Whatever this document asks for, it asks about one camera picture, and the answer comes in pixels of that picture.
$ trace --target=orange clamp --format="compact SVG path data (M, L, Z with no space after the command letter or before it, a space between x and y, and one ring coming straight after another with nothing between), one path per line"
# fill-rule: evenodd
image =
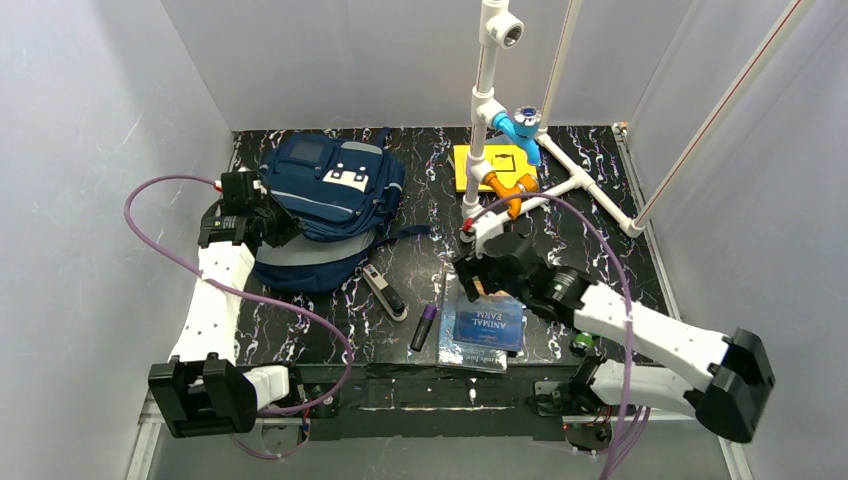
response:
M503 186L500 180L498 180L497 172L489 172L483 178L483 185L487 185L495 191L498 195L498 198L508 197L510 195L516 195L524 192L538 192L539 191L539 182L536 181L536 177L530 175L529 173L526 175L522 175L521 178L515 182L515 185L512 188L506 188ZM509 218L515 220L521 215L521 199L513 198L512 200L507 200L506 202L509 209L507 210L507 214Z

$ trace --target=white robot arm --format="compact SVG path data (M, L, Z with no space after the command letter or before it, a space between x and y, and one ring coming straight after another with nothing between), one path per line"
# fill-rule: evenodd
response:
M549 266L516 233L478 239L453 264L469 300L479 296L477 278L485 293L506 291L544 320L625 343L622 296L585 272ZM635 350L664 366L632 368L632 404L692 416L721 437L750 442L774 387L760 338L742 329L732 337L699 329L638 303L632 315ZM575 354L586 350L572 348ZM570 380L567 397L584 410L587 404L595 411L616 405L623 374L620 363L588 357Z
M263 190L256 172L221 176L221 200L204 215L198 243L202 278L167 363L150 367L148 386L175 437L248 432L257 411L289 394L289 370L240 371L235 334L241 299L205 280L243 290L258 246L300 233L298 221Z

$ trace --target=book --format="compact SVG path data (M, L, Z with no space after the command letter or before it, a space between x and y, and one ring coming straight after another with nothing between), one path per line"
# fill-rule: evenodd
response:
M454 145L454 178L456 179L456 191L465 192L468 188L468 177L465 175L465 164L468 161L468 150L470 145ZM498 172L498 179L506 187L515 185L515 182L524 174L529 173L536 177L536 167L527 163L527 153L515 145L486 145L486 160L492 164ZM480 185L481 192L491 192L492 187Z
M524 340L524 305L505 292L493 295L482 293L470 302L461 295L456 306L453 339L484 347L518 352Z
M439 319L439 353L437 363L446 367L464 368L491 373L506 372L506 351L454 341L458 300L465 297L459 279L448 266L442 279L442 308Z

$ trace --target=blue pipe fitting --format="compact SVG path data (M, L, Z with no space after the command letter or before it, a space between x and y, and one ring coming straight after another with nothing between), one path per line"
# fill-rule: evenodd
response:
M516 110L514 120L509 118L506 112L495 115L492 127L503 132L512 143L527 153L528 164L538 167L542 164L542 155L533 135L539 131L540 119L541 115L536 108L521 107Z

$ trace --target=black marble tabletop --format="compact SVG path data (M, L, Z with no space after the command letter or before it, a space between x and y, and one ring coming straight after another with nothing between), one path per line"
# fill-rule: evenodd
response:
M261 160L292 131L248 131L236 135L232 168L256 168ZM326 130L338 138L371 142L373 129ZM551 137L578 164L581 164L609 197L628 215L635 204L609 127L557 127ZM347 335L354 348L353 362L436 364L438 326L434 325L424 349L414 352L409 342L418 318L427 303L435 303L445 265L458 252L461 225L461 194L455 192L451 159L454 144L467 144L467 128L395 129L388 148L406 167L406 185L400 211L393 229L429 224L429 236L408 238L380 247L369 262L394 286L409 307L404 322L389 320L382 306L362 279L359 269L333 292L304 295L270 291L254 278L246 290L288 301L326 317ZM568 178L566 170L543 150L539 183L549 188ZM493 194L484 194L490 202ZM582 190L564 197L583 212L602 232L622 259L634 299L665 312L665 303L657 273L644 237L628 238L615 221ZM513 229L529 234L538 252L546 252L549 261L585 269L620 291L620 282L597 240L568 212L543 206L524 214ZM569 331L560 324L548 324L527 313L524 348L510 364L577 364L568 352ZM241 364L296 361L299 364L340 364L340 343L319 325L277 308L245 302L239 317L236 339L237 360ZM602 341L599 349L612 358L620 358L622 348Z

